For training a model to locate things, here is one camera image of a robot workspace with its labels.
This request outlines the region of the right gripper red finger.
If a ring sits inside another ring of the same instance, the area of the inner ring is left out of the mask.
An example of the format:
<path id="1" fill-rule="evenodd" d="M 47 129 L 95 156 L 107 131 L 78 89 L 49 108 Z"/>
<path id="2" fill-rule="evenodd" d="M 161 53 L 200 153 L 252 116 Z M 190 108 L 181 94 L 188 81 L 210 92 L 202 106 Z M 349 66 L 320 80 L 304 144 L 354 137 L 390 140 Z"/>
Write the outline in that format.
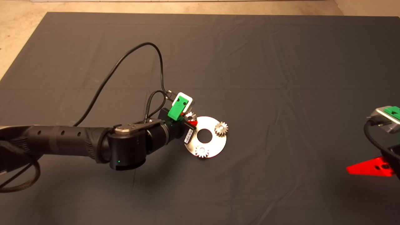
<path id="1" fill-rule="evenodd" d="M 390 166 L 385 157 L 376 157 L 355 165 L 346 167 L 350 175 L 366 175 L 377 177 L 391 177 L 395 175 L 394 169 Z"/>

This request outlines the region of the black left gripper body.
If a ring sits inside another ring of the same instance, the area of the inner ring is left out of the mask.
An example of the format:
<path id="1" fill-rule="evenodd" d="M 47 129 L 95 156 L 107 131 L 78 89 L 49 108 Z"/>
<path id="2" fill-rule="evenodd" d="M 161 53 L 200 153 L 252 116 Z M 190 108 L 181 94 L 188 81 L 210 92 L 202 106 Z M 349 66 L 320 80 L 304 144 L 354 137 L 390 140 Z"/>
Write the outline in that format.
<path id="1" fill-rule="evenodd" d="M 167 108 L 162 108 L 157 117 L 162 121 L 161 127 L 166 133 L 166 145 L 175 139 L 188 144 L 192 139 L 196 127 L 185 119 L 178 119 L 177 121 L 171 119 L 168 116 L 168 112 Z"/>

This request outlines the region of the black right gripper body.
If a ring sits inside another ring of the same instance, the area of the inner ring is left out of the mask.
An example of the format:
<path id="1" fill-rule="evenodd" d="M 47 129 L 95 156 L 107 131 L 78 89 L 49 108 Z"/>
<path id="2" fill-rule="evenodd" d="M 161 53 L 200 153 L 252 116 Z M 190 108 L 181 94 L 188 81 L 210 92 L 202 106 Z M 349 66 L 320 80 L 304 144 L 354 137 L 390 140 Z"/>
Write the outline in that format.
<path id="1" fill-rule="evenodd" d="M 400 155 L 400 145 L 396 144 L 394 146 L 388 147 L 388 151 L 393 152 L 396 155 Z M 386 159 L 388 162 L 390 168 L 394 171 L 394 174 L 398 179 L 400 179 L 400 161 L 399 159 L 394 158 L 393 156 L 390 156 L 387 152 L 380 151 L 382 156 Z"/>

